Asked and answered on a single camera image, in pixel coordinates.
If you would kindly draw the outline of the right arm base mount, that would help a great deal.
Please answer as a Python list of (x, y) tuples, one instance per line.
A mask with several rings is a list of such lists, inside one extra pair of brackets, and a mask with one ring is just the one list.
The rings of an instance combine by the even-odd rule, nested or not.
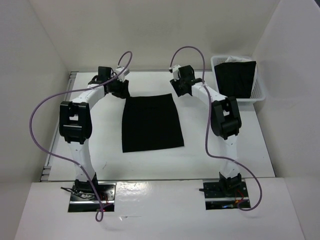
[(237, 209), (238, 204), (243, 209), (251, 208), (247, 185), (244, 181), (239, 186), (225, 190), (218, 181), (203, 182), (199, 189), (204, 193), (206, 210)]

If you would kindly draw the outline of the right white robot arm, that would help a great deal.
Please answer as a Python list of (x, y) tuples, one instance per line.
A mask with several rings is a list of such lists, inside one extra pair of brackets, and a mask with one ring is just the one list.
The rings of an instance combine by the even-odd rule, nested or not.
[(169, 72), (173, 74), (170, 84), (178, 97), (189, 94), (209, 107), (207, 130), (212, 130), (217, 136), (220, 149), (220, 155), (217, 158), (225, 160), (219, 171), (219, 192), (229, 197), (242, 182), (242, 176), (236, 163), (237, 140), (242, 126), (237, 100), (218, 93), (202, 78), (196, 78), (191, 65), (177, 64), (171, 66)]

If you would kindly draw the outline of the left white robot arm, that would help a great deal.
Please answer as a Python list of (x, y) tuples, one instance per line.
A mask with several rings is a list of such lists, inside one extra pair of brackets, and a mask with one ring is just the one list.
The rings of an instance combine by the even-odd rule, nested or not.
[(67, 142), (77, 168), (71, 192), (78, 196), (82, 194), (88, 200), (97, 198), (100, 193), (89, 150), (89, 138), (93, 132), (91, 109), (107, 94), (121, 99), (129, 97), (129, 81), (126, 80), (129, 72), (124, 66), (115, 70), (100, 66), (85, 91), (59, 106), (59, 134)]

